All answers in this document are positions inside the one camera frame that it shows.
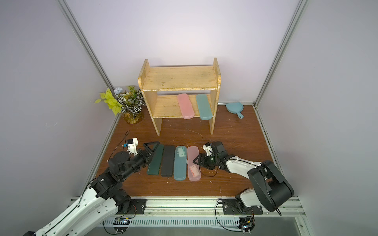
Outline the circuit board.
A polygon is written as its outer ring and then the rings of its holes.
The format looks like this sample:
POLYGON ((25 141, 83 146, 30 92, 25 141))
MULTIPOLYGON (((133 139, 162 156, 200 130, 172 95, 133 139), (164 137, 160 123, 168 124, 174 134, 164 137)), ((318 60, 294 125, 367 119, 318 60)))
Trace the circuit board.
POLYGON ((131 220, 125 217, 116 217, 113 221, 113 229, 115 234, 124 233, 130 226, 131 220))
POLYGON ((245 233, 251 233, 251 231, 255 228, 256 221, 253 216, 245 216, 239 218, 239 225, 238 229, 240 229, 243 234, 245 233))

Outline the wooden two-tier shelf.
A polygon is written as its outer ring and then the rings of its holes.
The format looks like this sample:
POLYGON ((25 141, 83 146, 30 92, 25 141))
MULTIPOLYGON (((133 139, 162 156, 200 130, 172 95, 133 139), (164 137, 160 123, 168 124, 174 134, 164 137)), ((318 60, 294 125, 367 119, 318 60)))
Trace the wooden two-tier shelf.
POLYGON ((221 72, 217 58, 212 65, 151 67, 145 60, 138 76, 138 85, 145 99, 157 135, 164 119, 183 118, 177 95, 159 92, 209 91, 204 100, 209 104, 210 134, 214 133, 221 89, 221 72))

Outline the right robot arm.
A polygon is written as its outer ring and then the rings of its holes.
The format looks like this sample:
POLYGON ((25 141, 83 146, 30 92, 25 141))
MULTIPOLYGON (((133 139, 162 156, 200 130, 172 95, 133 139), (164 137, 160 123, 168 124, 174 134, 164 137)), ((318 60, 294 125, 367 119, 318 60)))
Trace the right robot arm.
POLYGON ((200 153, 193 164, 213 170, 215 168, 248 179, 253 188, 235 196, 235 207, 240 213, 261 205, 269 212, 281 214, 279 207, 294 196, 294 190, 276 165, 266 160, 253 162, 228 154, 220 141, 203 145, 205 153, 200 153))

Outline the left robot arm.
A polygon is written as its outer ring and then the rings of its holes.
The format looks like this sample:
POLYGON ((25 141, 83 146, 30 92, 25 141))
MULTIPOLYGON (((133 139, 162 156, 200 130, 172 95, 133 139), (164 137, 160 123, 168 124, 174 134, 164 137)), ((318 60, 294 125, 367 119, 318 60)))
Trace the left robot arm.
POLYGON ((84 236, 118 212, 127 213, 131 197, 123 190, 124 181, 147 167, 159 142, 144 143, 134 156, 120 151, 108 160, 108 167, 88 183, 83 194, 65 211, 41 229, 27 236, 84 236))

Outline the pink pencil case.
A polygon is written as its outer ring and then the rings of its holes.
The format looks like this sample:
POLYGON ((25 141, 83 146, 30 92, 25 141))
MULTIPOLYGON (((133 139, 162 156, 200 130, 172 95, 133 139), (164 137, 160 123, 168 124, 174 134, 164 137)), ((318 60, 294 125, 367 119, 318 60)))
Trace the pink pencil case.
POLYGON ((185 120, 194 118, 195 112, 194 112, 192 103, 189 99, 189 95, 187 93, 181 93, 177 95, 177 100, 178 100, 182 117, 185 120))
POLYGON ((199 166, 194 163, 194 160, 199 155, 199 149, 197 146, 190 146, 187 149, 188 160, 188 178, 191 182, 196 182, 201 179, 201 172, 199 166))

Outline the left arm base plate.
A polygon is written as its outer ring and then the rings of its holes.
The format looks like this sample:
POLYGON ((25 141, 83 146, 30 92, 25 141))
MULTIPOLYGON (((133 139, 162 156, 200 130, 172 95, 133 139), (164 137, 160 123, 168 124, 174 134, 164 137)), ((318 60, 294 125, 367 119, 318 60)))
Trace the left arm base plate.
POLYGON ((146 208, 147 199, 132 198, 126 200, 119 206, 118 214, 143 215, 146 208))

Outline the right circuit board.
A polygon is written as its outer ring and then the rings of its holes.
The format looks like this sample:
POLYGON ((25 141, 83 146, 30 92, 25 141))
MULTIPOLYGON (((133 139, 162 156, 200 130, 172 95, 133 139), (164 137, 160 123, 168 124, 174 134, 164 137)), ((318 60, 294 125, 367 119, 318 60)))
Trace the right circuit board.
POLYGON ((245 233, 251 233, 251 231, 255 228, 256 221, 253 216, 245 216, 239 218, 239 225, 238 229, 240 229, 243 234, 245 233))

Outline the aluminium mounting rail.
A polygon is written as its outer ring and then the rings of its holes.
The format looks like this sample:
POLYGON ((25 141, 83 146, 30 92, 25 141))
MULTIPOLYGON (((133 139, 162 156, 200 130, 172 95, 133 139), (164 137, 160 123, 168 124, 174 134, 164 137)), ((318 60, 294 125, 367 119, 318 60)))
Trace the aluminium mounting rail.
POLYGON ((219 199, 215 198, 147 198, 143 215, 116 213, 97 226, 102 225, 108 230, 113 228, 113 221, 116 217, 125 217, 131 220, 129 227, 215 227, 238 231, 240 217, 253 216, 257 218, 281 215, 295 219, 300 235, 312 236, 314 234, 297 198, 291 198, 284 203, 279 208, 281 214, 269 212, 263 206, 261 207, 263 215, 225 215, 219 199))

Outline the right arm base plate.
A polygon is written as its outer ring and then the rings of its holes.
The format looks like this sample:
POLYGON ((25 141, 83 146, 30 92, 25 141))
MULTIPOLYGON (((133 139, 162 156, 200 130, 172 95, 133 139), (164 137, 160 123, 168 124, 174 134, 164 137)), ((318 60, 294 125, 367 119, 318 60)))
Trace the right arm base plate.
POLYGON ((235 198, 219 199, 219 203, 225 215, 263 215, 261 206, 245 206, 235 198))

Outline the light teal large pencil case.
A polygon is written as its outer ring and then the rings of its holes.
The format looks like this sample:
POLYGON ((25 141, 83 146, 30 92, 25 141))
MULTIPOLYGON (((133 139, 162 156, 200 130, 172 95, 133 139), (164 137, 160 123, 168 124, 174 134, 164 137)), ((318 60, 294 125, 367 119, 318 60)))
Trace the light teal large pencil case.
POLYGON ((174 157, 174 179, 183 181, 187 177, 187 147, 177 146, 174 157))

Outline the dark green pencil case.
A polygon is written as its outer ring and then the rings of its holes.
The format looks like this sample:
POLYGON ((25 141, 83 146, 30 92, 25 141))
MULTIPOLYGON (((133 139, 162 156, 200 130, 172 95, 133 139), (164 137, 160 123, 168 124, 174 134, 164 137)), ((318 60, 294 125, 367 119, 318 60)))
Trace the dark green pencil case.
POLYGON ((148 170, 147 170, 148 175, 153 175, 153 176, 159 175, 162 156, 163 156, 163 150, 164 150, 164 145, 159 144, 156 151, 154 152, 152 161, 148 167, 148 170))

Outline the left circuit board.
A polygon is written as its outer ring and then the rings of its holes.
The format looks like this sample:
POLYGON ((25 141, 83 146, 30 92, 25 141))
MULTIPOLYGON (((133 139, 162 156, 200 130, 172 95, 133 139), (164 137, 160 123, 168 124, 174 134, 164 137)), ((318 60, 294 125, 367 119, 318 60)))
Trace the left circuit board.
POLYGON ((125 217, 116 217, 113 221, 113 229, 115 234, 124 233, 130 226, 131 220, 125 217))

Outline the teal dustpan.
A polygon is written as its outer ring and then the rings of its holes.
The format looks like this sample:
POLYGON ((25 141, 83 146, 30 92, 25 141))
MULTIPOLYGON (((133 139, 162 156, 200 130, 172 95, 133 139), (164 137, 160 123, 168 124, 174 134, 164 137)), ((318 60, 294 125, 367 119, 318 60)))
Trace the teal dustpan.
POLYGON ((242 103, 240 103, 240 102, 227 103, 226 108, 230 113, 236 114, 239 119, 244 118, 244 116, 242 115, 242 111, 244 109, 244 106, 243 106, 242 103))

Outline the black pencil case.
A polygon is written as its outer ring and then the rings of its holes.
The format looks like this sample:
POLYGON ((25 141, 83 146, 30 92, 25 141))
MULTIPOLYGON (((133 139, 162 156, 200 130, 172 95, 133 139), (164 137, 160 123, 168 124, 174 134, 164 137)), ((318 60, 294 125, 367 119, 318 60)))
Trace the black pencil case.
POLYGON ((163 149, 160 169, 160 175, 162 177, 171 177, 173 175, 175 149, 176 147, 173 145, 167 145, 163 149))

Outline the teal pencil case shelf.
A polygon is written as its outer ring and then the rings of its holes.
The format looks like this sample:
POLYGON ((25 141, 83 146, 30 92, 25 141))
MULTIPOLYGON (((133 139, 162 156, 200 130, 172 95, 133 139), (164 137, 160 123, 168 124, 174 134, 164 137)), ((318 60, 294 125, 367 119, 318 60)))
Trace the teal pencil case shelf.
POLYGON ((200 118, 204 121, 210 120, 213 117, 213 115, 207 95, 197 94, 196 102, 200 118))

